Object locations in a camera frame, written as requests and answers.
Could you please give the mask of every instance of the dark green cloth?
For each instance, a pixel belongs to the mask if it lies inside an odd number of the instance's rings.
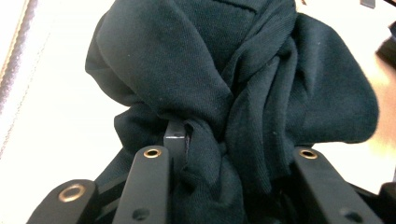
[[[290,174],[294,147],[364,141],[377,122],[341,38],[293,0],[117,0],[86,70],[130,106],[115,118],[125,169],[167,120],[184,120],[173,223],[280,222],[274,182]]]

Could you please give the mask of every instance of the crumpled fabric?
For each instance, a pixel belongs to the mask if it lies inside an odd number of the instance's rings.
[[[274,183],[295,147],[361,142],[377,123],[342,39],[292,0],[117,0],[86,71],[130,107],[115,117],[126,163],[183,120],[172,223],[281,223]]]

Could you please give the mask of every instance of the metal rivet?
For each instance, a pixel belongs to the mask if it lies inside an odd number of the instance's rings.
[[[318,157],[318,154],[309,149],[302,149],[300,150],[300,156],[309,160],[314,160]]]
[[[157,148],[151,148],[145,151],[145,157],[147,158],[157,158],[161,155],[161,151]]]
[[[62,190],[59,194],[59,200],[63,203],[70,203],[79,199],[85,193],[85,187],[80,184],[74,184],[67,189]]]

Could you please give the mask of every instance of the knotted fabric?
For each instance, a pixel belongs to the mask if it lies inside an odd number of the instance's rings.
[[[364,141],[377,121],[341,38],[292,0],[117,0],[86,70],[130,107],[115,118],[126,163],[183,120],[172,223],[281,222],[274,183],[294,148]]]

